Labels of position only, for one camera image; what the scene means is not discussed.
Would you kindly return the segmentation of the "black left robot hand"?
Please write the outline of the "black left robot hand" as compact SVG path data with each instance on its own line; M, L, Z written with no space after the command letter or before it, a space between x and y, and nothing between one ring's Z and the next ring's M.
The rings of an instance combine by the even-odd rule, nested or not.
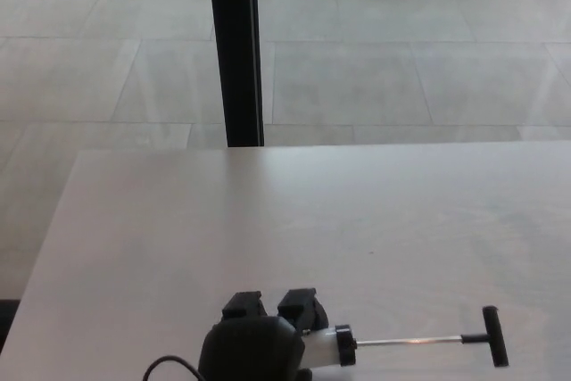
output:
M312 380L302 367L302 334L329 327L314 288L289 290L269 315L260 291L238 292L203 341L198 371L206 380Z

